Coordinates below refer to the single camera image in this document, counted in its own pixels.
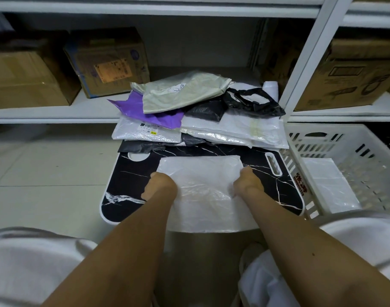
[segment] right hand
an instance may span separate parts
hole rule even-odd
[[[235,182],[233,182],[233,188],[235,194],[244,197],[248,190],[257,189],[264,191],[264,187],[260,179],[253,173],[253,170],[250,166],[244,167],[240,171],[240,177]]]
[[[174,180],[161,172],[153,172],[151,173],[151,179],[148,181],[147,186],[145,186],[144,192],[141,194],[141,198],[149,201],[157,191],[161,190],[166,191],[163,194],[164,196],[172,196],[172,200],[175,200],[177,197],[178,188]]]

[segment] purple logo on box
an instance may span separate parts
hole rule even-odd
[[[134,49],[130,50],[130,54],[131,54],[132,59],[134,59],[134,60],[138,60],[140,58],[140,54]]]

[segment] right arm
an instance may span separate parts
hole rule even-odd
[[[234,182],[301,306],[390,307],[390,280],[348,247],[281,207],[252,168]]]

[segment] white package in basket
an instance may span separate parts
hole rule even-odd
[[[146,84],[131,83],[143,95],[144,113],[183,108],[222,95],[232,80],[212,73],[190,71]]]
[[[361,209],[346,178],[331,158],[302,158],[331,213]]]
[[[180,143],[179,129],[167,129],[148,122],[122,115],[111,137],[115,140],[143,140],[154,142]]]
[[[251,117],[234,109],[228,109],[219,122],[184,116],[181,131],[203,139],[208,139],[209,136],[215,141],[221,141],[223,137],[228,136],[244,142],[253,140],[267,147],[280,149],[289,147],[283,121],[279,117]]]
[[[233,182],[242,168],[238,155],[162,158],[157,171],[178,186],[167,230],[239,232],[258,228],[244,201],[233,194]]]

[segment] purple package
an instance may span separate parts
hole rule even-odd
[[[181,127],[183,112],[180,109],[156,114],[144,114],[143,96],[138,92],[131,91],[128,100],[125,101],[107,100],[114,104],[121,113],[131,118],[139,119],[143,122],[150,122],[168,129]]]

